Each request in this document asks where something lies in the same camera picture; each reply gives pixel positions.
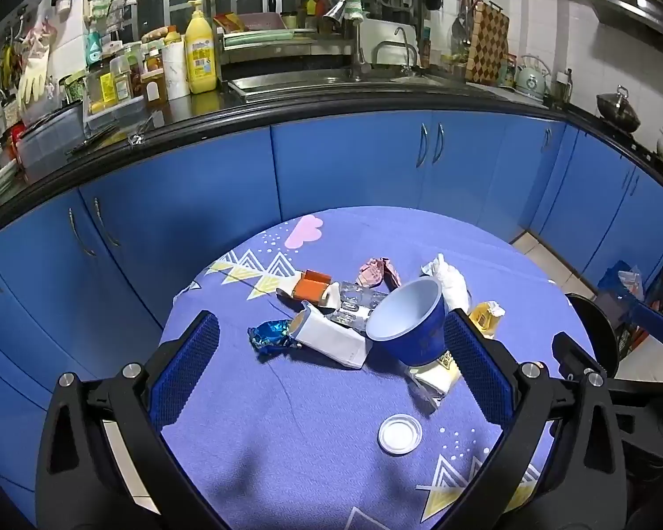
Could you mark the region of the yellow snack wrapper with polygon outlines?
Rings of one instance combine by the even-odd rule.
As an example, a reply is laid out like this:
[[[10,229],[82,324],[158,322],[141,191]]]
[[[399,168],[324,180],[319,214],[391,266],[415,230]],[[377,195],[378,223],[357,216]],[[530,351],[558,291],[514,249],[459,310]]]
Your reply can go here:
[[[411,381],[418,395],[424,398],[432,408],[437,409],[444,397],[466,371],[466,380],[472,391],[484,396],[491,393],[511,397],[511,384],[500,373],[498,365],[488,356],[483,343],[461,327],[450,336],[450,349],[438,359],[419,366],[407,366],[406,376]]]

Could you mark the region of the clear plastic lid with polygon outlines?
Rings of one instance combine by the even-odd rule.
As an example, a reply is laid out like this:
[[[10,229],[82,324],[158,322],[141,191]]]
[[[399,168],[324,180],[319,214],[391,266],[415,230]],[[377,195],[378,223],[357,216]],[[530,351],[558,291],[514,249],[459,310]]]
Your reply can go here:
[[[423,439],[420,422],[408,414],[387,417],[380,425],[377,440],[381,449],[393,456],[404,456],[413,452]]]

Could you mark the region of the blue foil snack wrapper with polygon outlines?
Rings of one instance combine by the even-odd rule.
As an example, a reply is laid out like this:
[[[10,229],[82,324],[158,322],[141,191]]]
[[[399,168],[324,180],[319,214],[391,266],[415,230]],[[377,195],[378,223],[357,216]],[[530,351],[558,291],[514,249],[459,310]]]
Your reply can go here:
[[[261,356],[276,356],[276,354],[301,348],[301,344],[293,339],[290,333],[291,321],[279,319],[268,321],[259,326],[248,329],[249,342],[254,350]]]

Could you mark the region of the pink wrapper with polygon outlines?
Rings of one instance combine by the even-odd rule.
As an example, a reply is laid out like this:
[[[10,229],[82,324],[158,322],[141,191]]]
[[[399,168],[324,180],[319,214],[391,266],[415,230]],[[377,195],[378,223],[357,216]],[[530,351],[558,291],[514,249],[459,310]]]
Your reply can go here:
[[[355,282],[364,288],[385,284],[391,291],[402,285],[400,275],[388,257],[369,258],[359,268]]]

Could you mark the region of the white milk carton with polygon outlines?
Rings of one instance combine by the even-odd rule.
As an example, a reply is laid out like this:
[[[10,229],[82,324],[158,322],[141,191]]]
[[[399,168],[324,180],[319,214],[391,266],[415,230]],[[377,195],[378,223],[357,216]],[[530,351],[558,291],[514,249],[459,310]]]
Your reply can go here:
[[[355,370],[364,366],[372,348],[370,341],[358,331],[330,321],[309,303],[293,317],[288,334],[304,347]]]

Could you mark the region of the orange white small carton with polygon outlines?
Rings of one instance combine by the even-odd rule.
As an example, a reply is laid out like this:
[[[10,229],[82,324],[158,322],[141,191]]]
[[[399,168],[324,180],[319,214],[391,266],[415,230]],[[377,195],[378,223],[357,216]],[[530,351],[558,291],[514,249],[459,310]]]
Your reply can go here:
[[[333,281],[330,275],[314,270],[282,278],[276,287],[276,294],[296,302],[313,304],[318,309],[341,307],[340,284]]]

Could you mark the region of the black round trash bin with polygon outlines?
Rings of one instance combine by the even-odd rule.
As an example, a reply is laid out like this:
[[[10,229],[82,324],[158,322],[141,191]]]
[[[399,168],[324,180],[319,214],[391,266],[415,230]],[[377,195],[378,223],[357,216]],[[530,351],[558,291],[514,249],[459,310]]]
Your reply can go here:
[[[608,378],[616,377],[619,367],[618,342],[606,314],[591,299],[582,295],[568,293],[567,299],[581,319],[595,360],[604,368]]]

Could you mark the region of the blue kitchen cabinets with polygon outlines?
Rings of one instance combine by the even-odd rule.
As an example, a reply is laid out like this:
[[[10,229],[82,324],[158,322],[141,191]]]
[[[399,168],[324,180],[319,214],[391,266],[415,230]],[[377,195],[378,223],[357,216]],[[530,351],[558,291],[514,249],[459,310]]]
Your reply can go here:
[[[0,475],[34,487],[61,373],[104,378],[146,359],[201,263],[267,228],[328,209],[417,209],[514,249],[545,230],[596,281],[591,259],[634,183],[640,243],[663,228],[663,189],[624,155],[563,123],[480,111],[257,123],[79,182],[0,230],[0,364],[14,380],[0,386]]]

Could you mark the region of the grey bin with blue bag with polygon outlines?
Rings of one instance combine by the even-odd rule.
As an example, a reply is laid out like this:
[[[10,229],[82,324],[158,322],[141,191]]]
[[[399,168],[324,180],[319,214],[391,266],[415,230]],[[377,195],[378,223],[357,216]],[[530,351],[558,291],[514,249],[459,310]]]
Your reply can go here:
[[[619,303],[631,305],[642,302],[643,299],[641,272],[623,260],[618,260],[612,267],[608,267],[598,282],[595,301],[600,307]]]

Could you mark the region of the black wok with lid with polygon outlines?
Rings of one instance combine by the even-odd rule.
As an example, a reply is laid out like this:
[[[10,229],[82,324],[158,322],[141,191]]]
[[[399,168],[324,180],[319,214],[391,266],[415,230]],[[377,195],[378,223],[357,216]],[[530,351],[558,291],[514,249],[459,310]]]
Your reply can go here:
[[[641,126],[641,121],[629,102],[629,90],[623,85],[618,85],[614,92],[597,95],[596,105],[607,122],[625,133],[633,134]]]

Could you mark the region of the mint green kettle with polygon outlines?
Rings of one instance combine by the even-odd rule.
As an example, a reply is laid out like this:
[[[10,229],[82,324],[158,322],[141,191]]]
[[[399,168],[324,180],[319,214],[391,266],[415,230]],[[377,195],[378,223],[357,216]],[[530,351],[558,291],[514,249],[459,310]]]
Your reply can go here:
[[[549,92],[550,69],[539,56],[522,55],[517,59],[515,90],[521,95],[542,101]]]

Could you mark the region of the chrome sink faucet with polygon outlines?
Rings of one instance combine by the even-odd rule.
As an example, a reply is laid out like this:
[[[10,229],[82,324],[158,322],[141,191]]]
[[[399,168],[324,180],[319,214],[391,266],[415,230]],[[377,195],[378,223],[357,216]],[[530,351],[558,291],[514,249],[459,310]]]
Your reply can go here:
[[[374,66],[395,66],[405,76],[411,76],[419,66],[419,52],[406,29],[397,25],[390,40],[379,41],[372,48],[371,61]]]

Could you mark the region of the checkered wooden cutting board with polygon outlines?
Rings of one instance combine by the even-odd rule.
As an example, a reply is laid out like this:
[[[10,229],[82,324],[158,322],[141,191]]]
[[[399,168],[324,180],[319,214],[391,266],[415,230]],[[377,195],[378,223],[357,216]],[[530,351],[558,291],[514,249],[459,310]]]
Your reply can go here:
[[[492,1],[476,3],[466,64],[468,83],[496,83],[504,56],[508,54],[509,27],[510,18],[502,7]]]

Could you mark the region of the white paper towel roll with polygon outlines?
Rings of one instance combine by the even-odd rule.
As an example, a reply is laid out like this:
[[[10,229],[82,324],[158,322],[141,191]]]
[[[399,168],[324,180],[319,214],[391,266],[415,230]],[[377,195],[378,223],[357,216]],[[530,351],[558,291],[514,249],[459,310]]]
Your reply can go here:
[[[167,97],[179,99],[188,96],[190,90],[184,42],[177,41],[166,44],[161,51],[161,55],[163,55]]]

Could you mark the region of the yellow rubber glove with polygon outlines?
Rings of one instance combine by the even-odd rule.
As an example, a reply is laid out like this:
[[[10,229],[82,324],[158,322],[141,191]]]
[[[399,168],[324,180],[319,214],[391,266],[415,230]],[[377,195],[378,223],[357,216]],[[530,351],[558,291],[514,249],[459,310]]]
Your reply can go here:
[[[38,101],[44,94],[47,67],[49,67],[50,46],[42,40],[35,40],[27,53],[20,78],[17,99],[21,110]]]

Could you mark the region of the yellow detergent bottle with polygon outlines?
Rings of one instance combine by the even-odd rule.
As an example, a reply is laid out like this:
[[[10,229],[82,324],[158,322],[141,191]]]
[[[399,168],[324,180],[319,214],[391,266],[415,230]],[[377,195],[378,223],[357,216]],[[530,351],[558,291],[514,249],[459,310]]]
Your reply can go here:
[[[191,0],[192,14],[184,35],[188,83],[193,95],[217,87],[214,34],[202,11],[201,0]]]

